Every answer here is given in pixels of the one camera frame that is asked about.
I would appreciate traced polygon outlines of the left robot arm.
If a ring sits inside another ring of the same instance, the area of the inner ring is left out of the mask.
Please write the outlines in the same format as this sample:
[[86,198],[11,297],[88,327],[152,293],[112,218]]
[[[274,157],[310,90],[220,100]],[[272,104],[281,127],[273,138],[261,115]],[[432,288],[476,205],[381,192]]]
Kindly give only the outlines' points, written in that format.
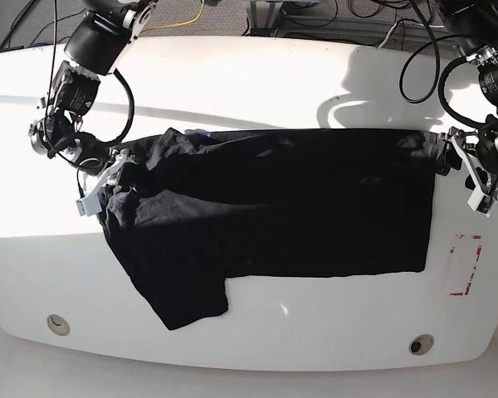
[[[437,12],[446,29],[455,36],[461,57],[450,62],[440,74],[437,93],[443,109],[456,121],[475,130],[478,144],[474,150],[481,169],[493,181],[485,195],[498,197],[498,7],[494,1],[436,1]],[[478,84],[485,98],[496,107],[484,122],[456,112],[447,102],[445,84],[458,67],[472,63],[478,69]]]

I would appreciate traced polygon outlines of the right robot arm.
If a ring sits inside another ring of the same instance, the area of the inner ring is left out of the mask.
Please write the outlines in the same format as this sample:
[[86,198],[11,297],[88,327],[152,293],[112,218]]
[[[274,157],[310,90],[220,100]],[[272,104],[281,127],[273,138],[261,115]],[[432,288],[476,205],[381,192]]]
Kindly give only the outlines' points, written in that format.
[[[48,158],[60,157],[78,173],[96,183],[80,191],[80,203],[97,198],[99,190],[114,181],[130,157],[117,150],[134,121],[134,96],[116,65],[138,40],[157,3],[155,1],[88,1],[86,14],[66,43],[66,60],[51,68],[47,94],[37,108],[43,116],[31,124],[32,148]],[[109,141],[81,131],[92,109],[103,76],[113,75],[128,99],[122,132]]]

